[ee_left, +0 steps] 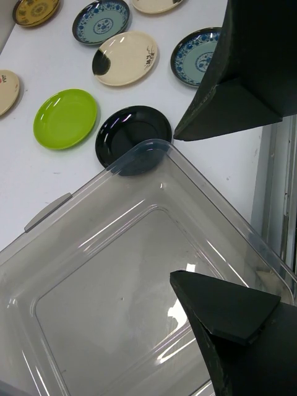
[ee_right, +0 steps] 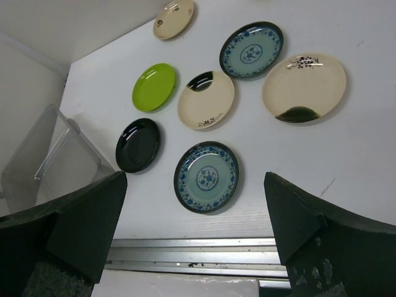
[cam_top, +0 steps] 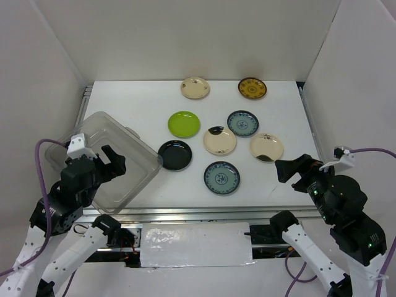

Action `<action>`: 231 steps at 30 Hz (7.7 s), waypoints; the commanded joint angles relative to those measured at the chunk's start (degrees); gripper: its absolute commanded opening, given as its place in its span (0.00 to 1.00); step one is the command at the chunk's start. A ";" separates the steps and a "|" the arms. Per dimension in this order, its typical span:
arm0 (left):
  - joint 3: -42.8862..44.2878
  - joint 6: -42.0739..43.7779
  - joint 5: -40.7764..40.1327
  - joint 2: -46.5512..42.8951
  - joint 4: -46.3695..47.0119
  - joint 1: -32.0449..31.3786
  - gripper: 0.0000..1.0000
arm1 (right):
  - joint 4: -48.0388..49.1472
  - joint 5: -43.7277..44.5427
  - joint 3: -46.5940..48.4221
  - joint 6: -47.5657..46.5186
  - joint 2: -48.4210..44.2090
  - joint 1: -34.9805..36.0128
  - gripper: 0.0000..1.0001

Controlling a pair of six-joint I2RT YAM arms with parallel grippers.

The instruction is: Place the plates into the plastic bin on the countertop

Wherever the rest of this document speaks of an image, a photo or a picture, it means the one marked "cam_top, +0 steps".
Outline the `cream plate black edge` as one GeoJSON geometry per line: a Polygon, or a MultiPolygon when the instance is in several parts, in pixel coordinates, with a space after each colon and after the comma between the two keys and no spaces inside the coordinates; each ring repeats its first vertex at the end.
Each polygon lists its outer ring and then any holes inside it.
{"type": "Polygon", "coordinates": [[[273,162],[283,155],[284,147],[277,136],[259,133],[251,139],[250,151],[260,161],[273,162]]]}

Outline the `black glossy plate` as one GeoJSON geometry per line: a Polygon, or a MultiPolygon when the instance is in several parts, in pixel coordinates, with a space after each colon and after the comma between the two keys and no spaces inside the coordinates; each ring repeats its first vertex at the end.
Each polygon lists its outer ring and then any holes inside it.
{"type": "Polygon", "coordinates": [[[163,160],[163,167],[170,171],[180,171],[187,167],[192,160],[190,146],[181,140],[169,140],[158,149],[163,160]]]}

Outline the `blue patterned plate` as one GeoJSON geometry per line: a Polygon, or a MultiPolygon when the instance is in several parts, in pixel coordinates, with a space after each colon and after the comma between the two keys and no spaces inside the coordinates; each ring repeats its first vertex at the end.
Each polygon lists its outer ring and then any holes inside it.
{"type": "Polygon", "coordinates": [[[228,128],[239,137],[250,137],[259,128],[258,118],[249,111],[238,110],[232,112],[227,118],[228,128]]]}
{"type": "Polygon", "coordinates": [[[213,162],[204,171],[204,183],[216,195],[227,196],[234,193],[240,182],[239,171],[226,161],[213,162]]]}

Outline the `cream plate black patch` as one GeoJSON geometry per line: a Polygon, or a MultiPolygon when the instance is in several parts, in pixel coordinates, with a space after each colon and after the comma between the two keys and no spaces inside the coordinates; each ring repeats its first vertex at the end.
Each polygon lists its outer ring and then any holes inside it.
{"type": "Polygon", "coordinates": [[[228,155],[237,144],[234,133],[223,126],[214,126],[209,128],[203,138],[205,149],[213,155],[228,155]]]}

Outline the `lime green plate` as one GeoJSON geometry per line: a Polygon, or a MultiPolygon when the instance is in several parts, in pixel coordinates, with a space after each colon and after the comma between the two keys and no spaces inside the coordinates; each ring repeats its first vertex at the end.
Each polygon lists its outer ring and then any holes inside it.
{"type": "Polygon", "coordinates": [[[179,138],[190,138],[200,129],[199,118],[190,111],[178,111],[168,119],[168,129],[179,138]]]}

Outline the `yellow brown patterned plate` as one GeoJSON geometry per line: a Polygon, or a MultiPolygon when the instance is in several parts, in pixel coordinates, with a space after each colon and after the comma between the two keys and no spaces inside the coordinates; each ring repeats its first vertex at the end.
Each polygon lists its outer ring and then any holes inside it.
{"type": "Polygon", "coordinates": [[[258,100],[266,95],[267,86],[260,79],[247,77],[239,81],[238,91],[244,98],[258,100]]]}

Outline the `cream plate with flowers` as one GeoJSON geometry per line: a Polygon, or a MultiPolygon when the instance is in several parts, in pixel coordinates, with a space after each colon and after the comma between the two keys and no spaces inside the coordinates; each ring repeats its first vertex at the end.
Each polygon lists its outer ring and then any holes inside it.
{"type": "Polygon", "coordinates": [[[198,100],[206,97],[210,92],[210,85],[208,82],[200,77],[188,77],[181,82],[181,93],[193,100],[198,100]]]}

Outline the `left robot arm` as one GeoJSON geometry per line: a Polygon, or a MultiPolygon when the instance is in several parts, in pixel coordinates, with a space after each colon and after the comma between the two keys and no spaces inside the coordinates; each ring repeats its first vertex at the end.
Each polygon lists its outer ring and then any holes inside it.
{"type": "Polygon", "coordinates": [[[89,206],[99,187],[126,173],[125,157],[109,145],[99,155],[68,158],[60,179],[42,190],[24,245],[5,278],[1,296],[54,296],[62,284],[98,249],[117,246],[122,240],[121,224],[110,215],[97,217],[79,240],[57,259],[54,252],[89,206]]]}

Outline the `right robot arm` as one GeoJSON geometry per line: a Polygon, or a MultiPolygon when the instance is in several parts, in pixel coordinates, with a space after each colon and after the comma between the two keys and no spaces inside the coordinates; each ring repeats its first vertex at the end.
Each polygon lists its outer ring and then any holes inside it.
{"type": "Polygon", "coordinates": [[[335,174],[333,165],[325,165],[306,154],[294,160],[277,160],[275,167],[281,183],[300,175],[292,188],[310,196],[330,226],[329,233],[344,253],[349,271],[333,264],[288,210],[270,219],[270,237],[293,247],[328,296],[386,296],[385,271],[389,260],[385,232],[364,213],[368,197],[358,182],[335,174]]]}

